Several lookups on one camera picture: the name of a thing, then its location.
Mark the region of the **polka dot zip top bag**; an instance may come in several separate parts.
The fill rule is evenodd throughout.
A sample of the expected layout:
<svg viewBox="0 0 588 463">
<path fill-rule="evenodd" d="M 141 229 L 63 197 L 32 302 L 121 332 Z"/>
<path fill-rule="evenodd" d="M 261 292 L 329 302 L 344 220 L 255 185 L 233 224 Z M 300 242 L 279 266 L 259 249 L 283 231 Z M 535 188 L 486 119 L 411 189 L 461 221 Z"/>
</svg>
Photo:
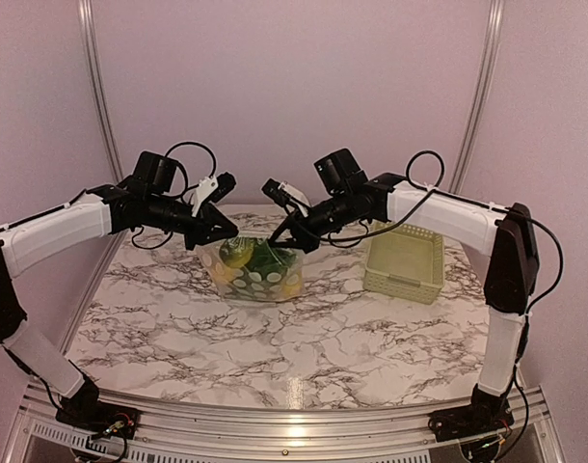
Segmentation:
<svg viewBox="0 0 588 463">
<path fill-rule="evenodd" d="M 257 240 L 266 240 L 268 242 L 268 236 L 261 233 L 248 232 L 241 233 L 238 236 L 252 237 L 255 242 Z M 283 302 L 296 298 L 284 297 L 281 293 L 281 288 L 292 274 L 300 273 L 303 279 L 304 254 L 301 251 L 289 249 L 297 254 L 297 260 L 286 273 L 260 275 L 256 272 L 250 272 L 245 266 L 242 268 L 230 268 L 223 264 L 219 257 L 219 249 L 226 240 L 196 249 L 200 263 L 207 271 L 221 296 L 228 299 L 256 302 Z"/>
</svg>

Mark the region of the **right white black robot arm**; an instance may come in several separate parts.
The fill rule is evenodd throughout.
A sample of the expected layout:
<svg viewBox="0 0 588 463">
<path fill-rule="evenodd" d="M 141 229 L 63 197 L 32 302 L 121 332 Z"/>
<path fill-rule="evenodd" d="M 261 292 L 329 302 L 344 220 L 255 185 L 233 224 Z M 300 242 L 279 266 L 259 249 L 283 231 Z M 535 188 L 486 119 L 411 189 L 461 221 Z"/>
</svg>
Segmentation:
<svg viewBox="0 0 588 463">
<path fill-rule="evenodd" d="M 314 164 L 329 198 L 309 205 L 303 194 L 268 179 L 263 193 L 286 210 L 271 235 L 274 247 L 308 254 L 331 233 L 363 221 L 411 224 L 456 240 L 489 257 L 484 296 L 489 308 L 485 359 L 469 404 L 436 411 L 429 427 L 437 440 L 473 435 L 511 423 L 507 395 L 528 341 L 529 299 L 540 267 L 534 224 L 523 204 L 508 208 L 483 204 L 422 186 L 409 174 L 367 176 L 347 149 Z"/>
</svg>

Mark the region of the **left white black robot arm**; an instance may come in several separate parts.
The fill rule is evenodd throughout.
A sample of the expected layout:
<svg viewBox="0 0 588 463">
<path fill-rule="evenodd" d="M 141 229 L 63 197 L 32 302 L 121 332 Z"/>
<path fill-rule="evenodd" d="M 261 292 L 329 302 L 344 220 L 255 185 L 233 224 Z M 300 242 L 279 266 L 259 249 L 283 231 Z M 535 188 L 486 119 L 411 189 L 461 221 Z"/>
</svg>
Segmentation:
<svg viewBox="0 0 588 463">
<path fill-rule="evenodd" d="M 93 238 L 142 227 L 167 235 L 179 233 L 193 250 L 238 234 L 216 203 L 235 187 L 230 173 L 213 173 L 182 194 L 170 190 L 184 169 L 168 155 L 140 154 L 133 173 L 119 184 L 86 189 L 72 201 L 0 227 L 0 347 L 25 372 L 57 392 L 57 418 L 87 429 L 115 422 L 130 424 L 131 415 L 99 399 L 93 380 L 70 362 L 28 321 L 16 296 L 13 279 L 35 264 Z"/>
</svg>

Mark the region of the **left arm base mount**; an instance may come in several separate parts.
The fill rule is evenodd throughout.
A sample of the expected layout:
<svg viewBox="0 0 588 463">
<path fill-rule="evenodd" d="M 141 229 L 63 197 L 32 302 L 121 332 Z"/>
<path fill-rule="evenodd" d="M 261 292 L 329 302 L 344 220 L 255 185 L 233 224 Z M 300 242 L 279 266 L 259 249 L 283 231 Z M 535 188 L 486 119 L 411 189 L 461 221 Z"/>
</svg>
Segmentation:
<svg viewBox="0 0 588 463">
<path fill-rule="evenodd" d="M 56 413 L 58 422 L 91 431 L 95 439 L 112 436 L 132 439 L 139 418 L 140 411 L 136 408 L 101 401 L 82 416 L 63 409 Z"/>
</svg>

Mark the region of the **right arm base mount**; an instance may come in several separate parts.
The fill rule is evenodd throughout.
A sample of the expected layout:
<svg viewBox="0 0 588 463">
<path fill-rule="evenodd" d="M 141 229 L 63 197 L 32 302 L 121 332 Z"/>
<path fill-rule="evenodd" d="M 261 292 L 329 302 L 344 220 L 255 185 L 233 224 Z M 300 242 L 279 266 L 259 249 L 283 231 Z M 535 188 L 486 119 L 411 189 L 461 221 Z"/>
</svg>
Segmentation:
<svg viewBox="0 0 588 463">
<path fill-rule="evenodd" d="M 432 412 L 428 427 L 437 442 L 446 442 L 507 428 L 514 422 L 510 409 L 503 409 L 492 415 L 485 407 L 466 405 Z"/>
</svg>

